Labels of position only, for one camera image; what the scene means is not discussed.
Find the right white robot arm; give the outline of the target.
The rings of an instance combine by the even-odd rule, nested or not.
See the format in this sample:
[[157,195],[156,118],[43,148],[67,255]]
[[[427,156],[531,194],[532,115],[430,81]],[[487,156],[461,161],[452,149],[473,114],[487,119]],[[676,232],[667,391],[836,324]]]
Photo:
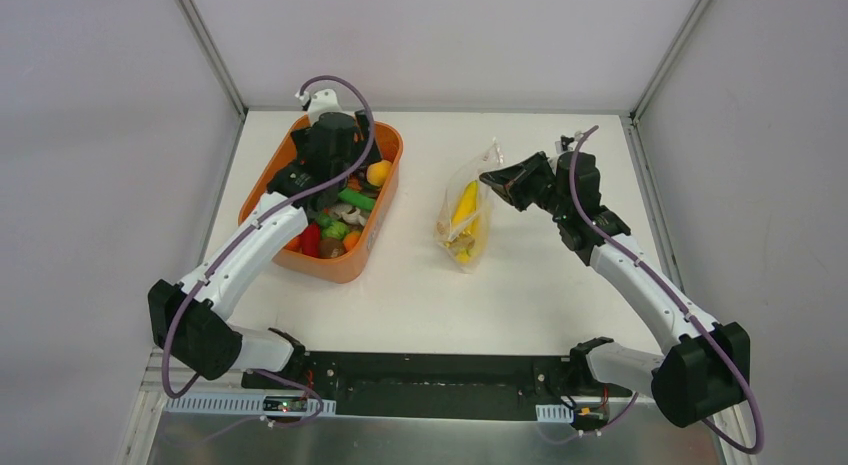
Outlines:
[[574,346],[569,385],[583,395],[617,385],[655,401],[678,427],[746,399],[750,337],[736,322],[720,324],[664,275],[651,270],[630,228],[601,202],[601,174],[591,154],[538,152],[480,180],[519,211],[548,212],[561,240],[603,277],[648,327],[661,352],[651,354],[598,337]]

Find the single yellow banana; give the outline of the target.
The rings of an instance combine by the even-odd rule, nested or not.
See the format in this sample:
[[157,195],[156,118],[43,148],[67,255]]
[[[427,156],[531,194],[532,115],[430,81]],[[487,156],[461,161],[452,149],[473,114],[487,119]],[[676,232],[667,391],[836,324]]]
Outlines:
[[460,194],[451,217],[451,227],[458,230],[477,210],[478,182],[472,180]]

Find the clear zip top bag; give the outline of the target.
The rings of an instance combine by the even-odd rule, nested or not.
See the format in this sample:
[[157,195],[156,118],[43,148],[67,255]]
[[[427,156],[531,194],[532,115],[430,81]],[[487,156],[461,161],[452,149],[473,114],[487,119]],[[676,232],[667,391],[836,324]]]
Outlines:
[[434,241],[464,273],[473,273],[488,245],[494,196],[480,175],[503,165],[497,139],[468,160],[447,182],[434,226]]

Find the red toy pepper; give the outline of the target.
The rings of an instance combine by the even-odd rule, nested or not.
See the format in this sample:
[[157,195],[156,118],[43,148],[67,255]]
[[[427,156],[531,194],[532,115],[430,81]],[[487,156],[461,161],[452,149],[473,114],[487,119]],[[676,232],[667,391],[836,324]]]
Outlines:
[[310,223],[300,234],[300,251],[303,255],[320,258],[321,228],[317,223]]

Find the yellow banana bunch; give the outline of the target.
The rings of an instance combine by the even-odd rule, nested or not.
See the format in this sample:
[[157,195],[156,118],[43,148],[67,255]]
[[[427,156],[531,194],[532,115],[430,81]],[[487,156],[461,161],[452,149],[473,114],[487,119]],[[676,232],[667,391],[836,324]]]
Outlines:
[[483,216],[475,218],[471,225],[458,237],[449,242],[449,255],[462,267],[471,267],[486,249],[488,243],[488,222]]

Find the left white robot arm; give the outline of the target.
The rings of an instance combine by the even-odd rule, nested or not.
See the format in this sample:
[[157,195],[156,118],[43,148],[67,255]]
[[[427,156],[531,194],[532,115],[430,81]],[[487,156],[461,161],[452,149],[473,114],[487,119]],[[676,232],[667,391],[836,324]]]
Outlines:
[[289,137],[294,158],[271,177],[234,235],[177,283],[159,280],[148,293],[155,344],[204,379],[263,369],[286,390],[304,379],[305,363],[293,355],[292,338],[228,320],[259,273],[336,201],[377,144],[373,120],[363,110],[324,112]]

